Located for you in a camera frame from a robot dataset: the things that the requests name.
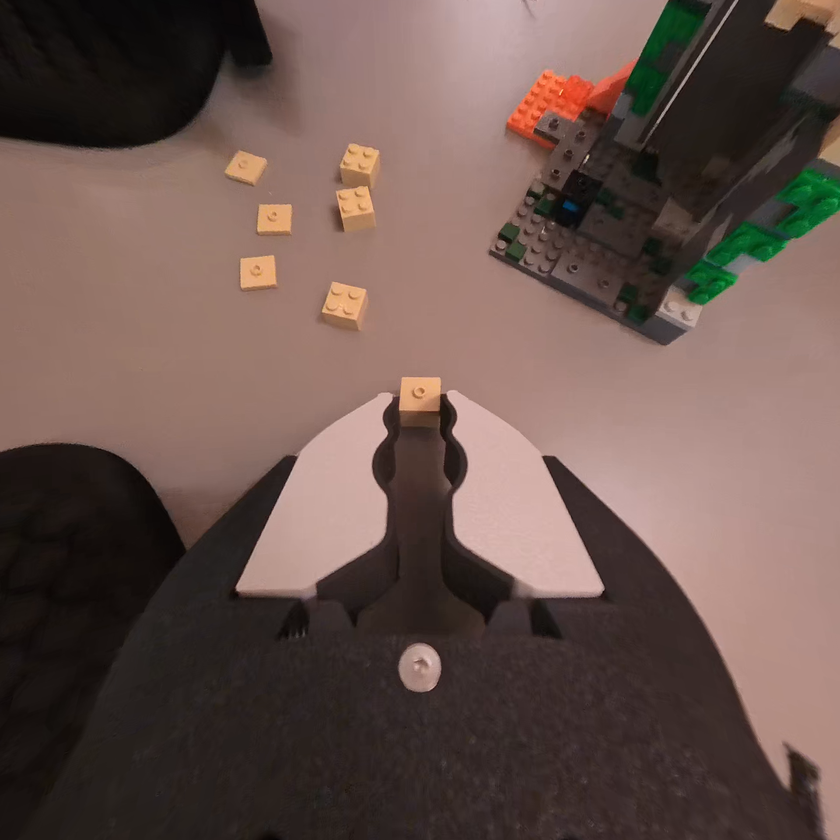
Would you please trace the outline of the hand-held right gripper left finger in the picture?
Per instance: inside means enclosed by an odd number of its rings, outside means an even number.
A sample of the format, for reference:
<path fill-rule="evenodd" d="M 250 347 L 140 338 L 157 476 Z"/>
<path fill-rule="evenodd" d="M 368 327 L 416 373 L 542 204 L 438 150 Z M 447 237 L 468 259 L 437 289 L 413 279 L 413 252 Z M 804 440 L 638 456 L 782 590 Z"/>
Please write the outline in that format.
<path fill-rule="evenodd" d="M 352 623 L 397 582 L 390 484 L 400 432 L 382 392 L 333 422 L 290 473 L 235 586 L 239 597 L 341 604 Z"/>

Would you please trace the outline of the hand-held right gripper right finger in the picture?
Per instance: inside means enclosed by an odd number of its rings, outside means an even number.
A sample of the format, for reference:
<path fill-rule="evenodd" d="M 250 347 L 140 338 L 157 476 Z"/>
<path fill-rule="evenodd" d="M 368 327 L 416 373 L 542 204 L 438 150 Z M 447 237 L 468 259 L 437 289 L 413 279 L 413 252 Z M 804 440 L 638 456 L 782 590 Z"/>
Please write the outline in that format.
<path fill-rule="evenodd" d="M 442 397 L 450 484 L 441 569 L 447 588 L 490 622 L 511 601 L 597 599 L 605 586 L 535 445 L 463 393 Z"/>

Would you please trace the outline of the grey desk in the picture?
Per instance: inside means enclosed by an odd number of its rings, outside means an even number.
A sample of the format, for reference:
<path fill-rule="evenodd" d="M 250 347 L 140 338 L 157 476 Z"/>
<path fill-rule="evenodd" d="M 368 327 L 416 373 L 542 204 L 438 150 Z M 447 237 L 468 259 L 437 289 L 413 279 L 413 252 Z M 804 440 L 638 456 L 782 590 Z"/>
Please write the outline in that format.
<path fill-rule="evenodd" d="M 225 68 L 174 137 L 2 140 L 2 448 L 134 463 L 185 541 L 333 419 L 438 375 L 558 456 L 657 553 L 780 773 L 838 814 L 838 219 L 660 347 L 491 258 L 542 149 L 506 130 L 552 69 L 598 81 L 663 2 L 261 2 L 274 64 Z M 350 143 L 376 228 L 344 233 Z M 237 151 L 267 159 L 228 179 Z M 258 205 L 291 204 L 290 236 Z M 276 258 L 241 290 L 239 261 Z M 361 331 L 321 319 L 368 291 Z"/>

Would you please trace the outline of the grey toy brick building model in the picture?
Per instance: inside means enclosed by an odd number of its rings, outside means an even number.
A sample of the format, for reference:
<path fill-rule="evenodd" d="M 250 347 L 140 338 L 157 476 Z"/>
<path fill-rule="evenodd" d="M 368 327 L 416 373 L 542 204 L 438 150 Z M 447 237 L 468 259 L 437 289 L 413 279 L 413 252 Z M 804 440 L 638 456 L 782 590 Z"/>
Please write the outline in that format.
<path fill-rule="evenodd" d="M 838 213 L 838 2 L 670 1 L 635 62 L 542 73 L 551 153 L 489 254 L 667 345 Z"/>

